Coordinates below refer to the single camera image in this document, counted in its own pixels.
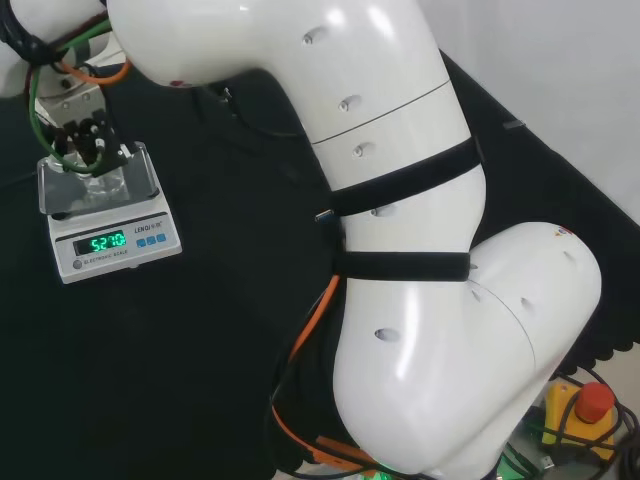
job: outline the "digital display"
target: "digital display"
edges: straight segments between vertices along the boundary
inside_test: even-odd
[[[73,248],[76,255],[88,255],[89,253],[104,252],[111,248],[124,247],[127,244],[127,237],[124,236],[122,230],[117,232],[103,233],[97,237],[85,238],[73,242]]]

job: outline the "green cable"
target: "green cable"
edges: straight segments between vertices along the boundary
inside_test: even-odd
[[[88,42],[93,37],[102,35],[103,33],[106,33],[109,30],[111,30],[111,22],[109,20],[105,20],[104,22],[101,22],[98,25],[90,28],[86,32],[82,33],[81,35],[78,35],[77,37],[69,40],[67,43],[65,43],[60,48],[58,48],[58,50],[67,50],[69,48],[73,48],[77,45],[80,45],[81,43]],[[29,92],[29,121],[31,123],[31,128],[33,128],[33,132],[36,135],[36,138],[38,139],[40,144],[45,148],[45,150],[47,150],[47,152],[49,152],[49,154],[54,159],[60,162],[60,164],[62,164],[64,168],[75,173],[95,172],[102,165],[102,161],[104,160],[104,155],[102,154],[102,152],[100,151],[98,152],[98,156],[96,158],[95,163],[93,163],[88,167],[82,167],[75,162],[70,162],[69,160],[66,160],[64,157],[58,154],[58,152],[56,152],[51,145],[49,145],[49,142],[47,141],[44,134],[42,133],[42,129],[40,128],[40,122],[38,121],[37,113],[36,113],[36,99],[38,97],[39,83],[40,83],[40,68],[38,67],[38,68],[34,68],[33,70],[33,77],[31,79],[31,90]]]
[[[40,83],[40,68],[35,68],[33,70],[33,77],[31,79],[31,92],[29,95],[29,120],[31,122],[31,128],[33,128],[33,132],[36,135],[36,138],[40,142],[40,144],[49,152],[49,154],[55,158],[58,162],[62,164],[68,170],[71,170],[75,173],[93,173],[96,171],[100,165],[102,165],[102,161],[104,160],[104,155],[102,152],[98,152],[98,157],[93,165],[88,167],[81,167],[75,162],[70,162],[63,158],[55,149],[49,145],[49,142],[44,137],[42,133],[42,129],[40,128],[40,122],[38,121],[38,117],[36,115],[36,97],[38,93],[38,84]]]
[[[60,47],[58,50],[66,50],[68,48],[73,48],[76,45],[79,45],[83,42],[87,42],[91,40],[93,37],[97,37],[98,35],[107,33],[110,30],[111,30],[111,22],[109,20],[105,20],[104,22],[99,23],[95,27],[90,28],[83,34],[78,35],[76,38],[69,40],[67,43],[62,45],[62,47]]]

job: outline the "black fabric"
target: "black fabric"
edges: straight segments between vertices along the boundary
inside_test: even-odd
[[[468,253],[342,252],[334,272],[360,280],[466,282],[470,266]]]
[[[431,158],[331,194],[331,209],[340,217],[391,205],[447,183],[480,164],[473,139]]]

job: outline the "screw hole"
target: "screw hole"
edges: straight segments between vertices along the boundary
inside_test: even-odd
[[[395,343],[400,341],[400,332],[393,328],[381,328],[380,330],[376,330],[375,336],[383,342]]]

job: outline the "black strap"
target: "black strap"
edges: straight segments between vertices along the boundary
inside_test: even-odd
[[[360,280],[405,282],[466,282],[468,253],[341,252],[336,274]]]
[[[66,53],[56,51],[27,32],[16,18],[11,0],[0,0],[0,41],[9,45],[23,60],[37,67],[60,61]]]
[[[332,210],[347,217],[391,205],[447,183],[479,164],[476,143],[470,138],[421,162],[333,192]]]

